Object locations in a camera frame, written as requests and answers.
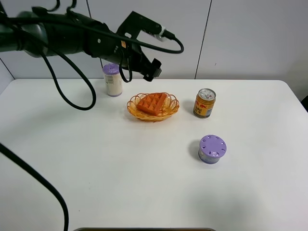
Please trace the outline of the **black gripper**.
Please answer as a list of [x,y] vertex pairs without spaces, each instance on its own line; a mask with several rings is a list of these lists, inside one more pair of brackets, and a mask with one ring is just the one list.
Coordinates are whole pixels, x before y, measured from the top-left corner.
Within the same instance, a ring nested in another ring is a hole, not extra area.
[[[84,26],[117,35],[107,24],[96,20],[87,20]],[[126,70],[134,72],[147,72],[143,79],[152,82],[161,74],[161,62],[156,58],[152,62],[141,50],[140,45],[125,42],[102,34],[86,30],[84,53],[93,58],[102,58],[109,62],[120,64]]]

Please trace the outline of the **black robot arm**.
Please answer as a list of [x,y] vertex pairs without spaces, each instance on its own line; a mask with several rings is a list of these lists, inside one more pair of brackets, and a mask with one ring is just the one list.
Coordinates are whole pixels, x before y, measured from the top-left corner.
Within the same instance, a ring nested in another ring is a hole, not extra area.
[[16,18],[1,14],[0,50],[25,51],[33,57],[84,52],[140,73],[147,81],[161,74],[161,62],[149,61],[140,45],[116,38],[105,23],[76,12],[53,14],[36,9]]

